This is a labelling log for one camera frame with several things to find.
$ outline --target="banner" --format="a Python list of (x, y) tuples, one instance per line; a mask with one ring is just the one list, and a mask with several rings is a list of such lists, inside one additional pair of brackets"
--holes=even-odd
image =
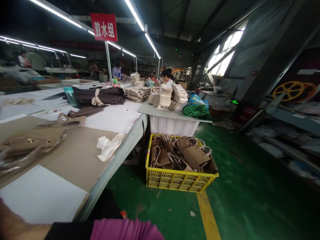
[[(104, 43), (61, 41), (55, 39), (50, 39), (50, 43), (51, 46), (55, 48), (75, 48), (89, 51), (106, 51), (106, 46)], [(109, 51), (112, 53), (118, 52), (118, 50), (112, 45), (109, 45)]]

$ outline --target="blue plastic bag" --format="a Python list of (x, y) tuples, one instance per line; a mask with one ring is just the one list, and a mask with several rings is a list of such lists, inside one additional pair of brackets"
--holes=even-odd
[(201, 100), (199, 95), (193, 94), (189, 99), (187, 105), (206, 105), (206, 109), (209, 109), (209, 104), (207, 100)]

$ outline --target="red sign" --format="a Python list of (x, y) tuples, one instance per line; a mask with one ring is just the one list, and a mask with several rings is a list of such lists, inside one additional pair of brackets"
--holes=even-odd
[(94, 38), (97, 41), (117, 42), (116, 15), (90, 13)]

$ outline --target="fluorescent light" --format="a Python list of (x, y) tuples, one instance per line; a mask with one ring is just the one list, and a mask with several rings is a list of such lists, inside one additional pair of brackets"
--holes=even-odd
[(83, 56), (79, 56), (79, 55), (74, 55), (74, 54), (70, 54), (70, 56), (74, 56), (74, 57), (81, 57), (81, 58), (86, 58), (86, 57), (83, 57)]
[(19, 44), (19, 43), (15, 43), (15, 42), (11, 42), (11, 41), (6, 41), (6, 40), (2, 40), (2, 39), (0, 39), (0, 41), (9, 42), (9, 43), (13, 43), (13, 44)]
[(153, 45), (153, 43), (151, 42), (151, 39), (149, 38), (148, 34), (145, 33), (144, 35), (146, 35), (146, 38), (148, 39), (148, 42), (150, 43), (150, 45), (153, 48), (153, 50), (156, 52), (157, 50), (156, 50), (155, 46)]
[(137, 15), (136, 12), (134, 11), (133, 6), (131, 5), (130, 0), (124, 0), (124, 1), (125, 1), (126, 4), (128, 5), (128, 7), (129, 7), (130, 11), (132, 12), (134, 18), (136, 19), (137, 23), (139, 24), (141, 30), (144, 31), (144, 26), (142, 25), (142, 23), (141, 23), (138, 15)]
[(110, 44), (110, 45), (112, 45), (112, 46), (114, 46), (114, 47), (118, 48), (119, 50), (121, 50), (121, 48), (119, 48), (117, 45), (115, 45), (115, 44), (113, 44), (113, 43), (111, 43), (111, 42), (109, 42), (109, 41), (107, 41), (107, 42), (108, 42), (108, 44)]
[(136, 55), (133, 55), (132, 53), (129, 53), (128, 51), (122, 49), (122, 51), (124, 51), (125, 53), (128, 53), (129, 55), (133, 56), (133, 57), (136, 57)]
[(36, 48), (36, 49), (41, 49), (41, 50), (45, 50), (45, 51), (50, 51), (50, 52), (54, 52), (52, 50), (49, 50), (49, 49), (45, 49), (45, 48), (39, 48), (39, 47), (35, 47), (35, 46), (29, 46), (29, 45), (26, 45), (26, 44), (23, 44), (23, 46), (26, 46), (26, 47), (33, 47), (33, 48)]
[(161, 59), (161, 57), (159, 56), (159, 53), (157, 51), (156, 51), (156, 54), (157, 54), (158, 58)]
[(38, 45), (39, 47), (42, 47), (42, 48), (47, 48), (47, 49), (50, 49), (50, 50), (53, 50), (53, 51), (58, 51), (58, 52), (65, 52), (66, 51), (62, 51), (62, 50), (59, 50), (59, 49), (54, 49), (54, 48), (48, 48), (48, 47), (45, 47), (45, 46), (41, 46), (41, 45)]
[(9, 39), (9, 40), (12, 40), (12, 41), (21, 42), (21, 43), (26, 43), (26, 44), (30, 44), (30, 45), (35, 46), (35, 44), (33, 44), (33, 43), (27, 43), (27, 42), (23, 42), (23, 41), (20, 41), (20, 40), (15, 40), (15, 39), (3, 37), (3, 36), (0, 36), (0, 37), (1, 37), (1, 38), (4, 38), (4, 39)]
[(55, 10), (49, 8), (48, 6), (44, 5), (43, 3), (38, 2), (37, 0), (30, 0), (30, 1), (33, 2), (33, 3), (35, 3), (35, 4), (37, 4), (37, 5), (40, 6), (40, 7), (48, 10), (49, 12), (52, 12), (53, 14), (57, 15), (58, 17), (61, 17), (62, 19), (68, 21), (69, 23), (72, 23), (73, 25), (76, 25), (77, 27), (82, 28), (80, 24), (78, 24), (78, 23), (72, 21), (71, 19), (63, 16), (62, 14), (60, 14), (60, 13), (56, 12)]

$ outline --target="brown fabric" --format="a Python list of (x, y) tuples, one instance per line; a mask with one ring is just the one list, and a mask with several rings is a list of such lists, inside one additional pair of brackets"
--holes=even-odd
[[(95, 97), (96, 89), (78, 89), (73, 87), (74, 93), (81, 105), (91, 106), (91, 100)], [(121, 104), (126, 101), (122, 88), (100, 89), (98, 95), (103, 104)]]
[(94, 115), (94, 114), (96, 114), (98, 112), (101, 112), (101, 111), (103, 111), (103, 109), (101, 109), (101, 108), (83, 107), (78, 112), (74, 112), (74, 111), (71, 110), (68, 113), (68, 116), (70, 118), (81, 117), (81, 116), (89, 117), (89, 116), (92, 116), (92, 115)]

